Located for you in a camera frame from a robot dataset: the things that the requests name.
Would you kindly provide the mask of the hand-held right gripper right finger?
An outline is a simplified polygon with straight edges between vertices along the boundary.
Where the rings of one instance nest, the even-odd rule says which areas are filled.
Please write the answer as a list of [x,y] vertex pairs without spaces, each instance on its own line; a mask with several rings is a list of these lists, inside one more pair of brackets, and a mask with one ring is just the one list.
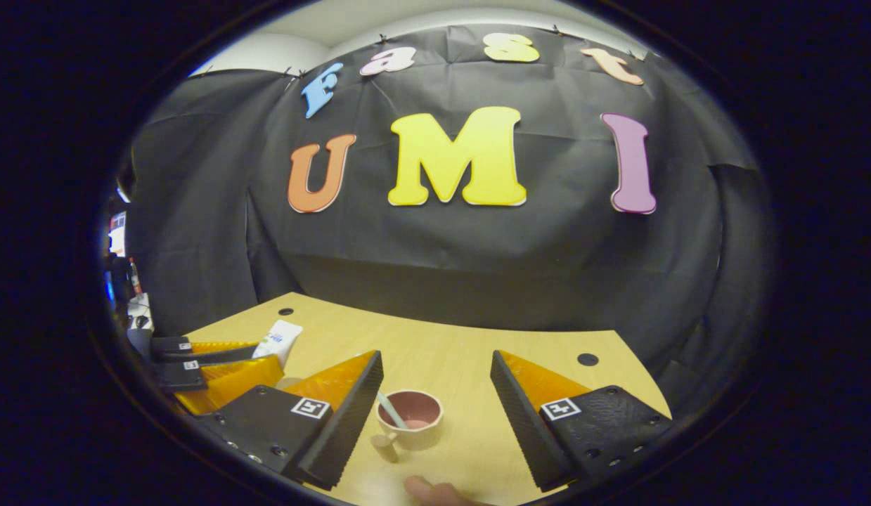
[[589,389],[494,350],[490,378],[542,492],[595,487],[643,465],[673,420],[619,385]]

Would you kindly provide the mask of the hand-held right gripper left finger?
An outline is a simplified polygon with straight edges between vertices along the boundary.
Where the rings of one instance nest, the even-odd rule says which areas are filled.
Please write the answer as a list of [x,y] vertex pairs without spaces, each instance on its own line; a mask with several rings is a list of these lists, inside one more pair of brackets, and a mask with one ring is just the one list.
[[254,463],[329,491],[341,480],[383,378],[380,350],[370,350],[284,390],[255,385],[197,421]]

